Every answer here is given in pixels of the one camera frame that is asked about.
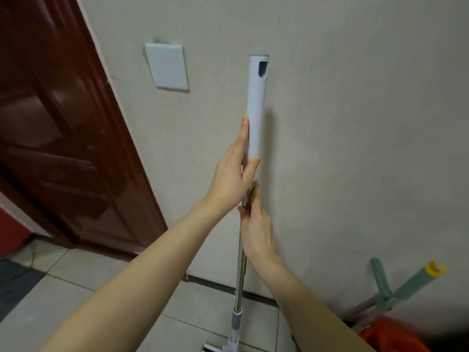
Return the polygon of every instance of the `gray mat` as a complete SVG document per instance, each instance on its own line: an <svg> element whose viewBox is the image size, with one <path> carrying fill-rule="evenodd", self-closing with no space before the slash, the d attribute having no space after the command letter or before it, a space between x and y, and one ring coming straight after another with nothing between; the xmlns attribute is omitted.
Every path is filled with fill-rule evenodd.
<svg viewBox="0 0 469 352"><path fill-rule="evenodd" d="M23 299L45 275L27 266L0 260L0 321Z"/></svg>

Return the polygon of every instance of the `tiled floor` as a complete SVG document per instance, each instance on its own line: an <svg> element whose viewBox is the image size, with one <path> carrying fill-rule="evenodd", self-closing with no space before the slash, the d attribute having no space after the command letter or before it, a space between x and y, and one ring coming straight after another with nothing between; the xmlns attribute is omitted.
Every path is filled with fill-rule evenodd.
<svg viewBox="0 0 469 352"><path fill-rule="evenodd" d="M10 256L47 275L0 322L0 351L37 351L56 328L127 263L99 254L67 250L36 240ZM233 296L202 285L181 282L138 349L199 351L203 343L223 345L230 332ZM240 350L293 352L285 319L278 309L243 300Z"/></svg>

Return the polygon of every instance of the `wall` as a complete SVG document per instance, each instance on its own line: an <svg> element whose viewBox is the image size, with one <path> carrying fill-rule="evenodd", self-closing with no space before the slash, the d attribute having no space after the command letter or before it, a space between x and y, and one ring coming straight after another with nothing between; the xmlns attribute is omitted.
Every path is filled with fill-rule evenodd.
<svg viewBox="0 0 469 352"><path fill-rule="evenodd" d="M28 230L33 233L37 233L42 236L50 236L42 227L32 221L19 207L10 201L3 193L0 192L0 207L8 213L11 217L17 220L21 225L25 226Z"/></svg>
<svg viewBox="0 0 469 352"><path fill-rule="evenodd" d="M469 0L80 0L169 226L203 197L269 53L261 184L278 250L334 311L436 259L449 273L393 314L469 321ZM143 46L185 47L190 93L157 89ZM238 214L189 273L233 286ZM269 296L248 268L246 289Z"/></svg>

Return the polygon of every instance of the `door panel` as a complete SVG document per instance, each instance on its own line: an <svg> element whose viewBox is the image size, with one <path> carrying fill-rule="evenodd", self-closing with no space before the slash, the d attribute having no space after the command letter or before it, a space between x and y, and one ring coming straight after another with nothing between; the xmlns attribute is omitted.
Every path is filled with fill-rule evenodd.
<svg viewBox="0 0 469 352"><path fill-rule="evenodd" d="M75 0L0 0L0 161L79 238L167 228Z"/></svg>

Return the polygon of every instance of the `person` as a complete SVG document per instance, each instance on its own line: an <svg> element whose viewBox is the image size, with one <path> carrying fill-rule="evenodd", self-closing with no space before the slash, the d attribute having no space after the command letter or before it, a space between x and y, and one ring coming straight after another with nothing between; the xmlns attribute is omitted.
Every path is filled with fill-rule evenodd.
<svg viewBox="0 0 469 352"><path fill-rule="evenodd" d="M238 138L219 161L207 195L66 320L42 352L138 349L210 231L251 186L260 158L252 158L241 172L248 136L249 119L244 116ZM238 209L244 251L272 292L301 351L372 351L275 253L258 182L250 214Z"/></svg>

